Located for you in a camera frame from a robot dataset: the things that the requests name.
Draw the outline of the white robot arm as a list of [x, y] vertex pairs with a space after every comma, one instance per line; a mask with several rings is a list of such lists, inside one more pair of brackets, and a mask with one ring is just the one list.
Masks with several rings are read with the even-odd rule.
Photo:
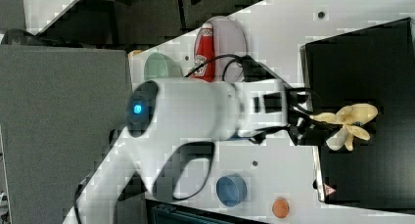
[[128, 118], [101, 164], [77, 191], [63, 224], [113, 224], [115, 205], [138, 176], [162, 202], [181, 202], [206, 185], [219, 142], [285, 130], [292, 142], [320, 146], [340, 130], [293, 107], [295, 89], [277, 78], [206, 82], [145, 81], [131, 94]]

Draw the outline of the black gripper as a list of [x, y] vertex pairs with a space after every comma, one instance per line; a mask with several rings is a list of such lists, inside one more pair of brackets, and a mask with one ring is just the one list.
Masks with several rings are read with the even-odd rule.
[[306, 110], [301, 104], [307, 101], [309, 95], [309, 88], [297, 87], [286, 89], [288, 108], [288, 125], [286, 130], [295, 146], [305, 146], [306, 139], [330, 138], [340, 130], [338, 126], [319, 127], [314, 125], [306, 128], [314, 112]]

